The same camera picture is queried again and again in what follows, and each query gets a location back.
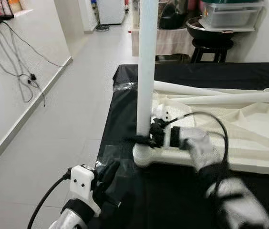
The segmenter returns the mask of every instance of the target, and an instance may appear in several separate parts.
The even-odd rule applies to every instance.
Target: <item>black tablecloth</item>
[[[98,155],[106,164],[118,159],[121,166],[108,190],[122,201],[120,209],[104,205],[91,228],[185,228],[215,229],[212,206],[203,198],[191,167],[154,164],[141,169],[133,163],[137,65],[120,65],[114,75],[116,88]],[[201,88],[263,90],[269,88],[269,63],[202,63],[156,65],[155,80]],[[235,172],[269,212],[269,175]]]

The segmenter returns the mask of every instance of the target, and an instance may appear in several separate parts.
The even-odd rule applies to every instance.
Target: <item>clear plastic container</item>
[[[248,3],[206,3],[202,22],[211,28],[254,28],[263,1]]]

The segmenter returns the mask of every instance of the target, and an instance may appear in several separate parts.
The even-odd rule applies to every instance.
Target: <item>black stool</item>
[[[214,53],[213,62],[224,63],[228,50],[231,49],[234,44],[230,39],[218,41],[193,39],[192,43],[195,46],[195,51],[191,63],[201,63],[201,58],[204,53]]]

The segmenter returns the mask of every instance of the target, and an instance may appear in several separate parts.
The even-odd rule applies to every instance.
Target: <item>black bowl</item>
[[[199,40],[227,40],[231,39],[235,33],[233,31],[207,31],[200,23],[201,17],[195,17],[187,20],[186,27],[193,38]]]

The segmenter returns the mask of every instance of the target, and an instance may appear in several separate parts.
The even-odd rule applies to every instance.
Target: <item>white pvc pipe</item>
[[[203,88],[183,86],[173,83],[154,81],[154,89],[163,92],[187,95],[223,95],[227,93],[212,91]]]
[[[269,92],[199,96],[199,97],[190,97],[190,98],[175,98],[171,100],[181,102],[184,104],[269,103]]]
[[[140,1],[137,134],[149,135],[154,90],[158,0]]]

